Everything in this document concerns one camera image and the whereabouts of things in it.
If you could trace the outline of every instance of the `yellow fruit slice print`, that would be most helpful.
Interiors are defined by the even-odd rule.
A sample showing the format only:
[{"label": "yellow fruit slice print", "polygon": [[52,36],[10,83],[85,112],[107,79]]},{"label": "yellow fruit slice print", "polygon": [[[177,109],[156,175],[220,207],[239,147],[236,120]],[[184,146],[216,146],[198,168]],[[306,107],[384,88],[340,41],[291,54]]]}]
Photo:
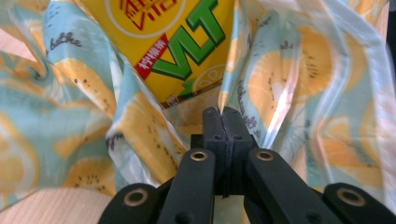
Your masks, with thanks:
[{"label": "yellow fruit slice print", "polygon": [[294,103],[303,103],[324,91],[332,78],[332,55],[325,36],[309,27],[299,29],[302,34],[300,72],[294,93]]},{"label": "yellow fruit slice print", "polygon": [[69,170],[64,187],[94,189],[108,195],[116,193],[115,167],[110,158],[86,158]]},{"label": "yellow fruit slice print", "polygon": [[227,91],[219,92],[218,105],[219,105],[220,113],[222,113],[224,107],[227,105],[229,95],[230,93],[228,93]]},{"label": "yellow fruit slice print", "polygon": [[36,96],[44,94],[45,89],[31,80],[33,69],[42,70],[38,63],[15,55],[3,55],[0,57],[0,67],[8,75],[8,78],[1,78],[1,85]]},{"label": "yellow fruit slice print", "polygon": [[228,51],[227,65],[225,67],[227,72],[233,72],[236,64],[239,62],[242,54],[242,40],[241,37],[234,39],[231,42],[230,50]]},{"label": "yellow fruit slice print", "polygon": [[62,71],[60,71],[57,67],[55,67],[53,64],[48,64],[50,69],[53,72],[53,75],[55,76],[56,81],[60,86],[62,85],[73,85],[72,80],[69,79],[69,77],[64,76]]},{"label": "yellow fruit slice print", "polygon": [[192,91],[198,92],[206,87],[210,87],[213,84],[220,82],[224,75],[225,64],[218,64],[213,67],[206,69],[198,78],[195,79],[192,85]]},{"label": "yellow fruit slice print", "polygon": [[306,149],[305,146],[300,148],[290,163],[290,167],[297,175],[306,183],[308,181],[308,173],[306,168]]},{"label": "yellow fruit slice print", "polygon": [[1,112],[0,146],[0,191],[15,193],[17,190],[34,188],[39,178],[35,149]]},{"label": "yellow fruit slice print", "polygon": [[264,7],[265,4],[256,0],[247,0],[246,6],[250,27],[253,34],[256,34],[260,26],[260,20],[268,12],[268,9]]},{"label": "yellow fruit slice print", "polygon": [[80,0],[73,0],[73,3],[76,4],[91,20],[96,21],[92,13],[85,7],[84,3]]},{"label": "yellow fruit slice print", "polygon": [[78,59],[68,58],[57,62],[55,67],[73,81],[110,118],[114,117],[116,100],[113,91],[87,64]]},{"label": "yellow fruit slice print", "polygon": [[375,164],[381,164],[380,159],[378,158],[378,152],[376,149],[378,146],[376,145],[376,126],[375,123],[375,105],[374,101],[372,101],[366,108],[366,111],[363,115],[363,119],[361,120],[361,144],[365,153],[367,153],[370,158],[375,162]]},{"label": "yellow fruit slice print", "polygon": [[366,53],[362,46],[352,35],[346,34],[345,40],[349,48],[351,69],[345,91],[352,90],[362,79],[367,69]]},{"label": "yellow fruit slice print", "polygon": [[[67,103],[64,105],[64,108],[76,108],[80,106],[88,107],[91,104],[90,102],[73,102]],[[65,160],[67,160],[76,149],[83,146],[84,144],[88,144],[91,141],[103,137],[106,135],[106,132],[110,126],[110,123],[106,120],[99,119],[100,115],[97,112],[91,112],[91,118],[96,119],[88,119],[85,125],[84,132],[73,133],[69,136],[66,136],[60,140],[57,140],[53,143],[53,149]]]},{"label": "yellow fruit slice print", "polygon": [[362,15],[364,19],[366,19],[372,25],[375,25],[378,16],[382,11],[382,7],[387,2],[387,0],[349,0],[348,5],[358,14]]},{"label": "yellow fruit slice print", "polygon": [[36,1],[19,1],[18,5],[24,7],[36,14],[42,14],[47,9],[50,0],[36,0]]},{"label": "yellow fruit slice print", "polygon": [[117,125],[139,158],[161,182],[175,175],[176,154],[184,153],[185,148],[172,136],[164,116],[142,92],[125,108]]},{"label": "yellow fruit slice print", "polygon": [[270,124],[278,99],[290,73],[291,59],[282,58],[279,51],[262,55],[249,76],[247,91],[265,127]]},{"label": "yellow fruit slice print", "polygon": [[323,132],[323,147],[326,159],[330,165],[337,167],[348,175],[353,176],[363,185],[382,187],[382,175],[379,163],[364,164],[358,158],[356,144],[350,135],[347,116],[340,116],[329,120]]},{"label": "yellow fruit slice print", "polygon": [[29,29],[30,33],[32,34],[32,37],[33,37],[35,43],[37,44],[41,53],[44,54],[46,52],[46,47],[44,45],[42,21],[27,21],[27,22],[28,22],[28,29]]}]

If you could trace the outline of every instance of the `yellow drink carton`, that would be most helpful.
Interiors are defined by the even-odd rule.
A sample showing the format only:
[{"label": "yellow drink carton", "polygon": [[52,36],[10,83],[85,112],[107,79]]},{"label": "yellow drink carton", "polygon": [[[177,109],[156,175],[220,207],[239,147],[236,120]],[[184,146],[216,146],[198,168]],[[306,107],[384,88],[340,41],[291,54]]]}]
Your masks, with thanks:
[{"label": "yellow drink carton", "polygon": [[230,0],[81,0],[163,107],[220,84]]}]

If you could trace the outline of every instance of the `red label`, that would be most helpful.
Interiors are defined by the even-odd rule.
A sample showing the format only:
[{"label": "red label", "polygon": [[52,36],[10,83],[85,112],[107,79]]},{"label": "red label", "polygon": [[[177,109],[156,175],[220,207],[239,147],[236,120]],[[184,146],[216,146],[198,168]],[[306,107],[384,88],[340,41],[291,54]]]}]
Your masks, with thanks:
[{"label": "red label", "polygon": [[155,21],[159,19],[163,13],[166,13],[173,7],[177,0],[120,0],[120,10],[123,11],[126,17],[139,30],[143,31],[145,27],[146,16]]},{"label": "red label", "polygon": [[168,48],[168,38],[166,35],[161,36],[146,52],[142,59],[134,66],[139,76],[146,80],[151,72],[152,65],[161,58]]}]

